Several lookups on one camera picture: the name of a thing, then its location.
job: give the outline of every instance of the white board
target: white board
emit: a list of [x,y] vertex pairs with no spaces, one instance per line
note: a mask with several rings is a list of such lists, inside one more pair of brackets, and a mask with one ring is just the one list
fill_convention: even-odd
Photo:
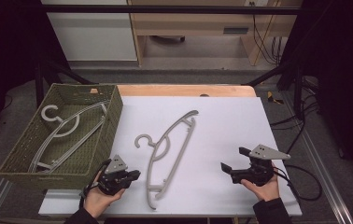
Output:
[[[244,186],[233,184],[220,169],[224,162],[234,169],[247,169],[249,158],[239,147],[253,149],[258,144],[277,149],[267,117],[256,97],[122,97],[123,110],[110,158],[118,154],[128,171],[139,170],[141,176],[106,211],[114,217],[243,217],[253,216],[256,196]],[[134,145],[135,138],[146,133],[158,142],[164,132],[191,110],[196,122],[173,179],[164,195],[147,204],[147,169],[153,151],[146,139]],[[151,184],[160,184],[181,149],[188,126],[181,123],[170,132],[171,147],[160,161],[154,162]],[[282,161],[275,165],[285,171]],[[280,194],[291,216],[302,211],[285,180],[278,178]],[[78,210],[79,190],[49,190],[39,214],[70,216]]]

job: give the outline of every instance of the basket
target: basket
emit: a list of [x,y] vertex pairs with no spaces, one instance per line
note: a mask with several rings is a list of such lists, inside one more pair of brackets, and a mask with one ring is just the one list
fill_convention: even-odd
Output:
[[[57,109],[46,109],[45,116],[66,120],[78,111],[103,101],[107,101],[107,105],[79,115],[76,129],[76,117],[60,129],[60,121],[44,120],[41,114],[45,106],[56,105]],[[19,141],[1,165],[0,176],[29,189],[82,189],[90,182],[99,165],[109,158],[122,107],[119,89],[115,85],[52,84]],[[95,129],[100,121],[103,123]],[[42,166],[36,166],[34,172],[29,172],[38,150],[57,128],[60,129],[58,137],[52,138],[40,156],[39,161],[43,164],[57,161],[79,140],[87,137],[90,131],[94,132],[53,172],[43,173],[43,170],[38,170]]]

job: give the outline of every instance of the human hand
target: human hand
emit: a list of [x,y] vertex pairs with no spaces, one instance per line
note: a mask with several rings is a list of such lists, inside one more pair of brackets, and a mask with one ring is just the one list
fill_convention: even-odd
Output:
[[273,177],[261,187],[256,186],[255,184],[245,179],[241,180],[241,184],[244,185],[250,191],[252,191],[259,201],[265,200],[266,202],[268,202],[273,199],[279,198],[278,180],[276,175],[273,175]]
[[84,201],[83,207],[87,212],[92,215],[94,218],[98,218],[104,211],[115,201],[121,198],[121,195],[124,193],[125,189],[119,190],[115,195],[104,194],[98,188],[90,189],[87,194],[86,200]]

